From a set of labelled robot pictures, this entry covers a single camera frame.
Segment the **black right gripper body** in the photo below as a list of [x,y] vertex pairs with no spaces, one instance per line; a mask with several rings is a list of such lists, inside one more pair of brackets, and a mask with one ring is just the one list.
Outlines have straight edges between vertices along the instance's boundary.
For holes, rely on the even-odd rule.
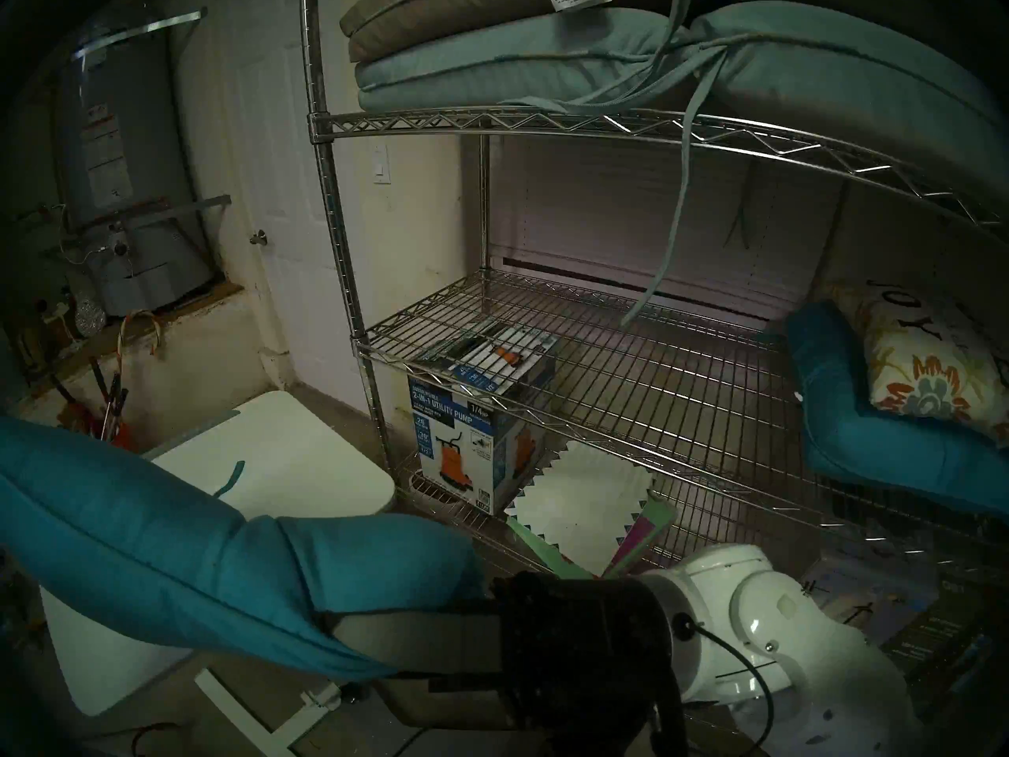
[[499,693],[542,756],[625,756],[642,730],[653,756],[685,756],[668,619],[632,579],[494,579]]

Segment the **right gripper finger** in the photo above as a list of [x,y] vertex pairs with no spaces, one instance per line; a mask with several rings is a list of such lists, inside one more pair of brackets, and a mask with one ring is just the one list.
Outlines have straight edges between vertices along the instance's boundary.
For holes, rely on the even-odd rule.
[[497,606],[440,611],[324,612],[324,632],[346,648],[400,672],[503,672],[503,620]]
[[506,688],[501,673],[400,672],[386,680],[396,689],[421,694],[500,694]]

